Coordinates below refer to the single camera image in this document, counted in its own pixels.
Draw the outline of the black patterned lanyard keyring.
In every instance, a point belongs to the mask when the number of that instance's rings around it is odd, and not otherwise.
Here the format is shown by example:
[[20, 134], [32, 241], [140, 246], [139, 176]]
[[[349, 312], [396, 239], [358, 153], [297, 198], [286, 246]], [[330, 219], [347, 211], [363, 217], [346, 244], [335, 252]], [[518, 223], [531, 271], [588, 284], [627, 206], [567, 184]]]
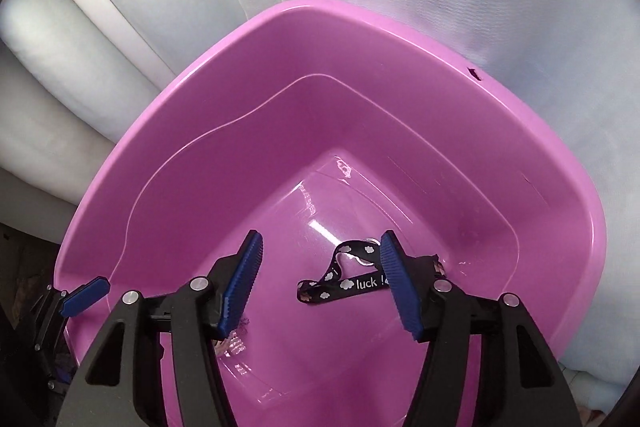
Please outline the black patterned lanyard keyring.
[[[380, 259], [381, 239], [338, 244], [328, 269], [318, 280], [297, 283], [297, 299], [305, 305], [321, 305], [350, 297], [390, 291]], [[421, 259], [424, 298], [431, 291], [448, 294], [454, 284], [445, 277], [444, 267], [436, 256]]]

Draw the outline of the white curtain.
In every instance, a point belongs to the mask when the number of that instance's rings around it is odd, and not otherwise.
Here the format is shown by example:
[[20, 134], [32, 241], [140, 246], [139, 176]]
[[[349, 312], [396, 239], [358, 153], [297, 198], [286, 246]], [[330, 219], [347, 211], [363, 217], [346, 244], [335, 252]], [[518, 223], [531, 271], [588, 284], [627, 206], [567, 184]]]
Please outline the white curtain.
[[634, 426], [639, 0], [1, 0], [12, 426]]

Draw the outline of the pink plastic tub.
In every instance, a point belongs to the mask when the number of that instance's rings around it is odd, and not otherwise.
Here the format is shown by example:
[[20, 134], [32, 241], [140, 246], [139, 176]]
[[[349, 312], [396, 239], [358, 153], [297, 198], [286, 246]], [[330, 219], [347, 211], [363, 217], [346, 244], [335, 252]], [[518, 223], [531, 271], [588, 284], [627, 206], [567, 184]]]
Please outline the pink plastic tub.
[[63, 239], [56, 286], [110, 293], [67, 325], [77, 358], [125, 291], [175, 291], [264, 239], [238, 351], [242, 426], [397, 426], [425, 349], [389, 291], [309, 306], [347, 239], [393, 230], [471, 295], [518, 295], [562, 355], [596, 292], [605, 220], [585, 169], [525, 103], [405, 25], [336, 0], [265, 10], [127, 130]]

